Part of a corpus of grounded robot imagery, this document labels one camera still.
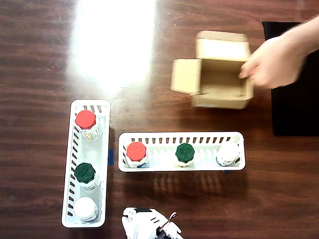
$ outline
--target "blue tape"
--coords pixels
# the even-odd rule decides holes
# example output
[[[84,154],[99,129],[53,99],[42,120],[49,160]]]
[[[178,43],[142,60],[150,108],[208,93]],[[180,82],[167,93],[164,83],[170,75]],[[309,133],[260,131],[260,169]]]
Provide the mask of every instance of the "blue tape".
[[[114,166],[114,150],[109,150],[109,158],[108,158],[109,166]]]

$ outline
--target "white robot part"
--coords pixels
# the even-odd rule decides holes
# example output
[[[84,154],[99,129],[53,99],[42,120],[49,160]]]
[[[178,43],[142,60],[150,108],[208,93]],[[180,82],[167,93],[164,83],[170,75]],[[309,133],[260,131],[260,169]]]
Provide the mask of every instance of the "white robot part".
[[[155,209],[125,208],[122,225],[127,239],[183,239],[180,228]]]

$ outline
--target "pill bottle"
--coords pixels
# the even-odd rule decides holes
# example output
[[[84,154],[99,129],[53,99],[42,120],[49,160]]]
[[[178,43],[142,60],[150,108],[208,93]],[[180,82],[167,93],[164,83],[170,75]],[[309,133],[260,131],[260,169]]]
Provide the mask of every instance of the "pill bottle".
[[[126,150],[126,160],[130,168],[145,168],[149,162],[149,152],[142,142],[132,142]]]
[[[99,215],[99,209],[93,199],[89,197],[81,197],[74,204],[74,213],[81,220],[86,222],[93,221]]]
[[[78,183],[88,191],[92,191],[101,184],[100,175],[90,163],[81,163],[74,171]]]
[[[76,115],[75,123],[86,141],[96,141],[102,136],[99,118],[91,111],[80,111]]]
[[[195,150],[189,143],[182,143],[176,148],[173,160],[175,167],[190,167],[195,159]]]
[[[217,163],[221,166],[229,166],[239,158],[239,146],[234,141],[222,143],[217,152]]]

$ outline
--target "green bottle cap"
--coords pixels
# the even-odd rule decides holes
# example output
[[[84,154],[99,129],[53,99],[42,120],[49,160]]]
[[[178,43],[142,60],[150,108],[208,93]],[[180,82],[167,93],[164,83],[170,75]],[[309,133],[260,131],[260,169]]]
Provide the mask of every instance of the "green bottle cap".
[[[95,170],[90,163],[81,163],[76,166],[74,176],[80,183],[89,183],[94,179]]]
[[[177,147],[176,157],[179,162],[188,163],[194,158],[195,150],[193,146],[188,143],[182,143]]]

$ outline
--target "white plastic basket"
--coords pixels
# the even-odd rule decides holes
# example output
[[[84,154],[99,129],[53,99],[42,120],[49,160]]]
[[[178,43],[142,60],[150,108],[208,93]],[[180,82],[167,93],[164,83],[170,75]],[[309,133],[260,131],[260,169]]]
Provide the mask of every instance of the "white plastic basket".
[[[229,166],[220,166],[216,152],[225,141],[232,140],[239,146],[239,158]],[[126,160],[127,146],[133,141],[141,141],[151,152],[149,167],[130,168]],[[191,167],[174,167],[172,158],[176,147],[190,143],[199,153],[198,160]],[[228,171],[242,170],[246,165],[244,137],[239,132],[150,132],[123,133],[119,137],[118,166],[122,172],[154,171]]]
[[[99,118],[103,134],[97,141],[88,142],[79,132],[75,124],[75,117],[81,110],[93,111]],[[105,222],[109,125],[110,103],[108,101],[75,100],[71,104],[62,208],[62,224],[66,228],[97,228]],[[80,187],[74,177],[76,165],[82,162],[91,163],[100,174],[101,185],[93,191]],[[98,217],[91,222],[80,220],[73,210],[76,200],[84,196],[92,198],[99,209]]]

